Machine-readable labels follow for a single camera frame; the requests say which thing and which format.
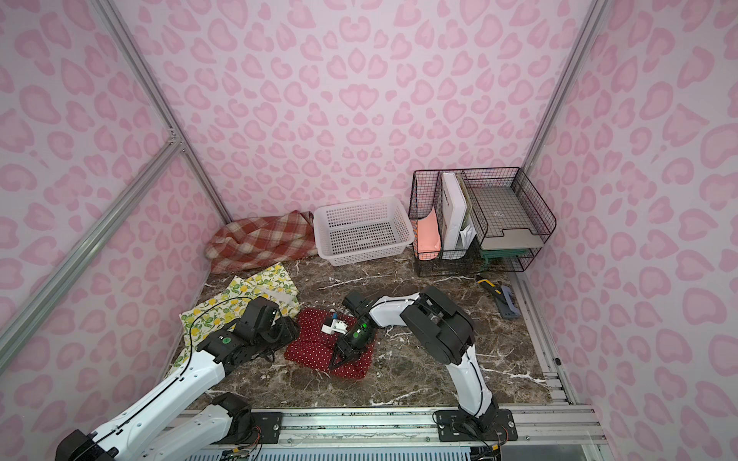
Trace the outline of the red polka dot skirt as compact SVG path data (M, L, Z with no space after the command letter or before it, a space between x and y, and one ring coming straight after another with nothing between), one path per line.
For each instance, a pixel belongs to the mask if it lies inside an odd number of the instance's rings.
M302 309L297 316L299 336L288 345L284 358L303 367L346 378L346 380L362 380L372 364L374 345L369 346L358 360L346 363L336 370L329 369L338 334L326 334L322 332L322 327L327 319L332 319L334 316L349 328L357 322L355 317L343 313L317 308Z

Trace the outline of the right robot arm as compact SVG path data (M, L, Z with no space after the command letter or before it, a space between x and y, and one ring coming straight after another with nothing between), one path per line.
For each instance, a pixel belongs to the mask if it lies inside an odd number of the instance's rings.
M478 430L490 428L499 411L478 363L472 318L438 288L429 285L416 294L376 299L350 292L343 305L357 318L340 334L328 368L358 361L382 328L406 327L425 351L449 372L459 398L459 410Z

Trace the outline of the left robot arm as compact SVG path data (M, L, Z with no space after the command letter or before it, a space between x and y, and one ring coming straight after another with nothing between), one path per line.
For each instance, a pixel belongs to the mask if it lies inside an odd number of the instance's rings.
M245 399L224 393L171 428L185 409L238 367L296 340L298 323L273 301L257 297L242 315L191 347L184 365L115 418L90 433L74 430L59 443L58 460L184 460L209 445L225 445L223 460L250 457L279 440L282 415L254 414Z

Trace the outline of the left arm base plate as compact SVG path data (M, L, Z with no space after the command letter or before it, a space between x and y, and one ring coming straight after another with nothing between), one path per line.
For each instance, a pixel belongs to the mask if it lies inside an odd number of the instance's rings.
M205 409L206 423L216 426L211 445L273 445L279 442L284 414L254 412L252 405L232 393L215 398Z

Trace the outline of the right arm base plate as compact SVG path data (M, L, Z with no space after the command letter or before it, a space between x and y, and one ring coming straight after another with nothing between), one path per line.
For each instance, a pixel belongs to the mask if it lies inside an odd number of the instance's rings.
M482 418L461 409L438 410L432 414L441 442L494 442L505 445L517 441L517 424L512 412L490 407Z

